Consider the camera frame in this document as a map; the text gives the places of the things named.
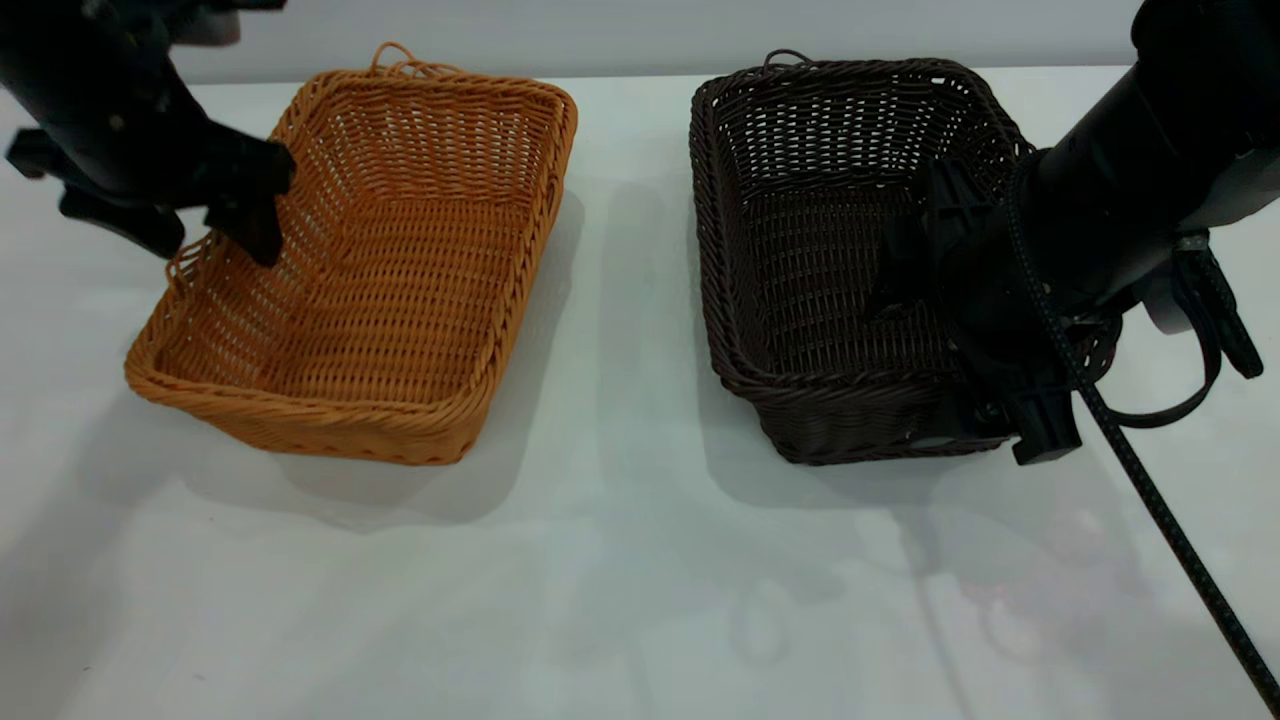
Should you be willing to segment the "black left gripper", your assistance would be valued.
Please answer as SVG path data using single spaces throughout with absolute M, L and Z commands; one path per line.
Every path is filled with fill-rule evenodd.
M 111 137 L 105 146 L 63 147 L 45 129 L 17 132 L 6 159 L 29 179 L 64 186 L 65 218 L 110 231 L 163 260 L 186 238 L 174 211 L 207 208 L 205 224 L 260 266 L 278 264 L 283 236 L 275 197 L 296 173 L 291 151 L 214 123 L 172 138 Z

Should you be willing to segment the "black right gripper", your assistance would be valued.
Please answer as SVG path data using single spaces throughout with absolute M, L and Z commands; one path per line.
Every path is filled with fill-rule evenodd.
M 1073 356 L 1087 378 L 1103 374 L 1103 213 L 1050 177 L 1044 159 L 1019 164 L 1004 196 L 956 158 L 920 173 L 922 214 L 890 218 L 879 242 L 869 322 L 940 314 L 966 388 L 1010 404 L 1019 466 L 1052 462 L 1083 446 L 1071 383 L 1038 318 L 1015 255 L 1012 224 Z

